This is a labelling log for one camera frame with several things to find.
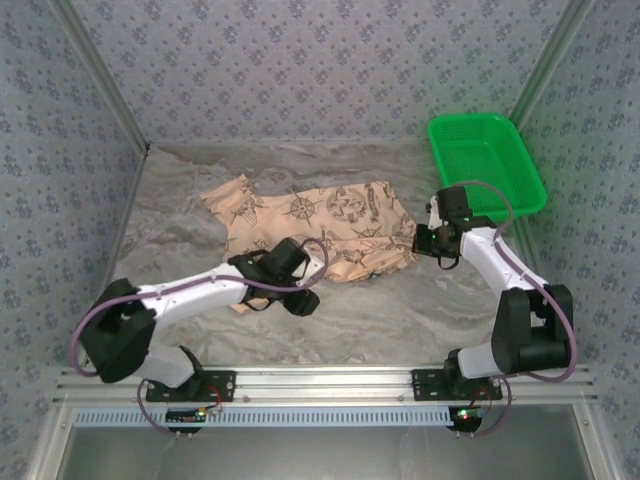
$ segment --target patterned wallpaper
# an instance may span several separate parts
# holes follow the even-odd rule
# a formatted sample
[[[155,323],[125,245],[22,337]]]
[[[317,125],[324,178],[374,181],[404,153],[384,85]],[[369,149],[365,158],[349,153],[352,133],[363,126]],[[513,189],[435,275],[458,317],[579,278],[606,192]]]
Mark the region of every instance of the patterned wallpaper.
[[[138,161],[46,1],[0,16],[0,478],[17,479]]]
[[[74,0],[150,142],[424,137],[507,113],[564,0]]]
[[[549,193],[531,219],[545,273],[576,300],[631,478],[640,478],[640,5],[600,1],[524,128]]]

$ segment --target green basket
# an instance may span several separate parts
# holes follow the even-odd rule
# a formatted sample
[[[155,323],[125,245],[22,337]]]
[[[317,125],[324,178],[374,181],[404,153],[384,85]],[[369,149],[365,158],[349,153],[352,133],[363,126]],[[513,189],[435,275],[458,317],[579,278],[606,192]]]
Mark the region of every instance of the green basket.
[[[445,187],[480,180],[502,191],[516,217],[542,210],[547,192],[520,134],[507,117],[496,113],[443,115],[428,128],[433,153]],[[474,215],[494,222],[509,218],[500,197],[482,187],[467,188]]]

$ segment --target gray marble floor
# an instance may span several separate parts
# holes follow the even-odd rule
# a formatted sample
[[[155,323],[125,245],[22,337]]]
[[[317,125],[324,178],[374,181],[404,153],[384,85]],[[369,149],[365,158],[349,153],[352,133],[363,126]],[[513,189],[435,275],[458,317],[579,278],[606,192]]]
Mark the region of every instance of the gray marble floor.
[[[273,144],[153,147],[138,189],[116,278],[158,283],[222,261],[226,230],[198,195],[245,173],[260,195],[388,180],[407,211],[426,222],[439,185],[428,146]],[[205,364],[441,362],[457,347],[482,343],[497,303],[466,262],[453,271],[419,258],[387,277],[321,282],[321,305],[305,318],[280,305],[239,315],[203,312],[160,340],[191,348]]]

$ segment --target cloth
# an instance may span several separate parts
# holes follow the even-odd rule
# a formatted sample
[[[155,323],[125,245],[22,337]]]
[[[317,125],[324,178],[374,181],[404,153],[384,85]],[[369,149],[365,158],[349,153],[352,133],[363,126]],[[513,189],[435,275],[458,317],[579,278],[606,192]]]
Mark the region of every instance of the cloth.
[[[225,258],[271,250],[285,237],[315,237],[329,251],[325,278],[335,282],[392,273],[415,260],[416,224],[388,182],[261,197],[242,175],[201,198],[227,227]],[[309,250],[323,258],[317,246]]]

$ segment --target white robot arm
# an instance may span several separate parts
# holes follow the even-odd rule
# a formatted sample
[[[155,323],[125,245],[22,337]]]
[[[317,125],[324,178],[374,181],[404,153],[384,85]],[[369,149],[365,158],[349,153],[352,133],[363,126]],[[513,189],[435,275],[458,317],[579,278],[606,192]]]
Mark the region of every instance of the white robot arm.
[[[418,225],[413,251],[436,257],[445,269],[454,268],[464,258],[499,299],[491,340],[454,350],[445,361],[452,388],[494,375],[566,367],[571,357],[567,332],[534,285],[553,297],[571,323],[569,290],[564,285],[549,285],[531,272],[496,235],[496,226],[488,217],[473,215],[463,187],[440,190],[427,210],[429,224]],[[443,258],[452,259],[452,264],[443,267]],[[531,326],[531,313],[544,320],[543,326]]]
[[[325,262],[286,238],[271,252],[237,255],[175,282],[134,287],[127,279],[116,280],[78,326],[72,363],[77,363],[79,341],[103,382],[135,375],[183,390],[188,397],[202,388],[202,367],[187,348],[154,342],[161,329],[205,309],[251,306],[258,298],[266,299],[267,307],[279,301],[293,315],[309,315],[319,299],[307,286],[324,271]]]

